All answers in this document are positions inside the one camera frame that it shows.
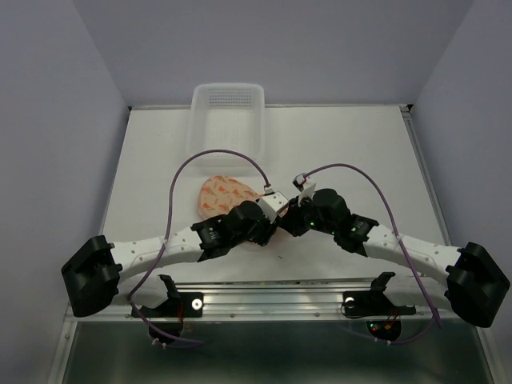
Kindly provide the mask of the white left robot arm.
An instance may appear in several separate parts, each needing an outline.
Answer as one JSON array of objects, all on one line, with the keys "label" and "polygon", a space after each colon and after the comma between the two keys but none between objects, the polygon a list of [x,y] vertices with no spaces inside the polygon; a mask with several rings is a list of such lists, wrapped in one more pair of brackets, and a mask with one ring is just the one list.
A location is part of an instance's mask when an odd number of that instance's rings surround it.
[{"label": "white left robot arm", "polygon": [[103,235],[90,238],[61,268],[73,315],[84,318],[104,310],[115,297],[123,296],[119,285],[139,274],[145,281],[157,268],[209,261],[244,242],[265,246],[285,208],[282,199],[264,196],[168,238],[134,242],[108,242]]}]

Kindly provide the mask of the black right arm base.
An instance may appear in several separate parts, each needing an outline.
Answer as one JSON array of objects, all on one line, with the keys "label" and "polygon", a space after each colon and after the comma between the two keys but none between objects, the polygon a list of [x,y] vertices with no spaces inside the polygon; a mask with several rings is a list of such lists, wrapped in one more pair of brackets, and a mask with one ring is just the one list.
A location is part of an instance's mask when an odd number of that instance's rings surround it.
[{"label": "black right arm base", "polygon": [[345,318],[350,320],[385,317],[384,320],[368,320],[366,322],[370,336],[376,342],[402,345],[406,344],[406,340],[398,340],[402,333],[400,317],[415,315],[417,311],[414,306],[397,306],[385,296],[389,281],[395,275],[394,272],[383,272],[372,281],[367,290],[345,291],[340,311]]}]

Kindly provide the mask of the orange floral round laundry bag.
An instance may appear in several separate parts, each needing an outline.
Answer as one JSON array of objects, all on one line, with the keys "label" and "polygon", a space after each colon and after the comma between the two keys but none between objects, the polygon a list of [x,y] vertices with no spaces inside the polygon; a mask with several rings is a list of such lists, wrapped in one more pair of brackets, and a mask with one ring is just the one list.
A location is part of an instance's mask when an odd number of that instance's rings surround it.
[{"label": "orange floral round laundry bag", "polygon": [[247,184],[226,175],[208,178],[201,186],[198,196],[198,216],[202,220],[228,214],[245,200],[256,202],[260,194]]}]

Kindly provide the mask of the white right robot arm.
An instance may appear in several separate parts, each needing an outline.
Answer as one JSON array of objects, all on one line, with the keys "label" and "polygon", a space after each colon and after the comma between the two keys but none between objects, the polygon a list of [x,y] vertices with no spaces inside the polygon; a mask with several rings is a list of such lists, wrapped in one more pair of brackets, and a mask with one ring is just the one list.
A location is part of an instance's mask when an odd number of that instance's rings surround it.
[{"label": "white right robot arm", "polygon": [[483,246],[443,246],[396,235],[373,219],[351,213],[332,189],[291,199],[280,226],[295,237],[309,230],[329,234],[349,253],[408,267],[414,278],[425,275],[442,293],[436,302],[425,282],[414,281],[427,305],[444,306],[473,326],[490,327],[510,289],[509,279]]}]

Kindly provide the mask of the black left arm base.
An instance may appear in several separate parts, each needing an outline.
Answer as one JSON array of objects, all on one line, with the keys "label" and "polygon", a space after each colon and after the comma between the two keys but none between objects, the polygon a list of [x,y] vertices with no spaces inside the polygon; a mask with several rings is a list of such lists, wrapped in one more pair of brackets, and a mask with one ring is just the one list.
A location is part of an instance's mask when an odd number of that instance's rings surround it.
[{"label": "black left arm base", "polygon": [[153,345],[163,349],[191,349],[203,342],[185,338],[185,320],[201,318],[204,309],[202,292],[179,292],[168,275],[152,277],[129,300],[131,315],[148,326]]}]

